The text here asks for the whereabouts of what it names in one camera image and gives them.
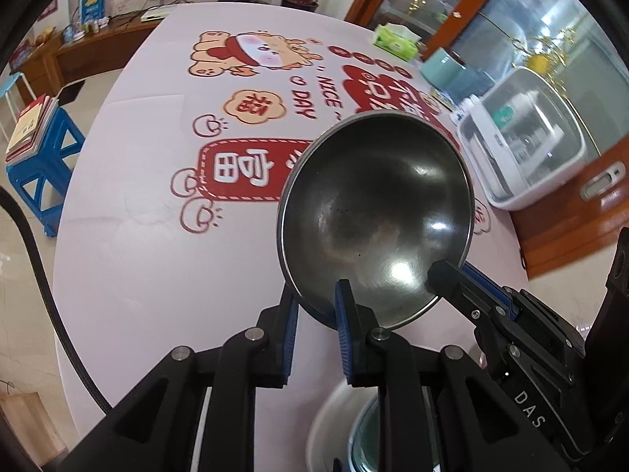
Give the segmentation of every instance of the light blue stool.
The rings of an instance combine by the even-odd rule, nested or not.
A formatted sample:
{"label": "light blue stool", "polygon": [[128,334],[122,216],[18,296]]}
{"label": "light blue stool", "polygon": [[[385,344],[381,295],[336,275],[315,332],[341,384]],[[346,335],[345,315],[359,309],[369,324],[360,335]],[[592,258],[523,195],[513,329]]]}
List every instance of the light blue stool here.
{"label": "light blue stool", "polygon": [[[84,141],[85,137],[65,110],[58,108],[37,153],[6,167],[11,185],[42,223],[48,237],[57,236],[65,194],[72,176],[65,159],[78,154]],[[42,206],[46,183],[50,183],[60,196],[60,202],[50,207]]]}
{"label": "light blue stool", "polygon": [[[4,97],[6,99],[6,102],[9,104],[11,115],[13,116],[13,121],[16,124],[18,123],[18,114],[20,113],[20,109],[18,109],[17,105],[15,105],[14,107],[15,101],[11,102],[11,89],[15,86],[20,78],[22,78],[22,81],[24,81],[24,84],[26,85],[26,88],[28,89],[33,100],[37,99],[35,97],[33,89],[31,88],[31,85],[28,83],[28,80],[26,79],[24,74],[20,72],[12,74],[8,78],[6,78],[6,81],[2,84],[2,87],[0,87],[0,98]],[[0,129],[2,129],[2,134],[4,135],[4,138],[8,143],[9,137],[6,134],[6,130],[4,129],[2,122],[0,122]]]}

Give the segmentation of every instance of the black floor mat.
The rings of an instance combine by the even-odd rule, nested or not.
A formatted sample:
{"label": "black floor mat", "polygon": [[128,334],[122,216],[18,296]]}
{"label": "black floor mat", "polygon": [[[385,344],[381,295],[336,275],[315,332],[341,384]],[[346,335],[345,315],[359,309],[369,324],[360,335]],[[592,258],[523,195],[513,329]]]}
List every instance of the black floor mat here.
{"label": "black floor mat", "polygon": [[83,85],[85,85],[85,81],[77,81],[76,83],[68,85],[61,92],[59,92],[59,106],[71,103],[72,101],[77,99],[77,96],[83,88]]}

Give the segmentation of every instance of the metal bowl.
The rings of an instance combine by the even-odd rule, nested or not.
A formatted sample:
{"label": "metal bowl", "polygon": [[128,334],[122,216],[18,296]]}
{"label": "metal bowl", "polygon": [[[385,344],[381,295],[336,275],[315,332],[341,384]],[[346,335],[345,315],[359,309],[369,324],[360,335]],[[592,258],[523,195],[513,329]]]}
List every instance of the metal bowl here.
{"label": "metal bowl", "polygon": [[301,156],[282,192],[278,253],[306,311],[336,327],[334,286],[397,328],[437,300],[430,265],[463,264],[474,193],[463,159],[426,121],[397,111],[351,117]]}

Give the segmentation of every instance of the white bottle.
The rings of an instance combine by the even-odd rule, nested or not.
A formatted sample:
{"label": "white bottle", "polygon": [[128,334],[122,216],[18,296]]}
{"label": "white bottle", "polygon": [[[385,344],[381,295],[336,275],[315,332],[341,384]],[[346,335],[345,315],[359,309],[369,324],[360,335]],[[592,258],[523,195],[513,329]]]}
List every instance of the white bottle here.
{"label": "white bottle", "polygon": [[491,118],[498,126],[498,129],[503,134],[508,133],[509,128],[520,122],[533,110],[538,95],[539,92],[537,90],[516,94],[506,105],[494,112]]}

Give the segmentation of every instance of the green tissue package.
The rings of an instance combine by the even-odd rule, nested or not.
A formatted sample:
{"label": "green tissue package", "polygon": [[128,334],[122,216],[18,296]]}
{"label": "green tissue package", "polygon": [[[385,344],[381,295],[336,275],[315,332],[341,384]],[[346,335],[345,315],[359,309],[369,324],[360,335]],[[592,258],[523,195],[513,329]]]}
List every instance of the green tissue package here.
{"label": "green tissue package", "polygon": [[420,37],[407,27],[391,23],[385,26],[378,25],[373,34],[373,43],[376,46],[407,62],[419,53],[417,48],[419,39]]}

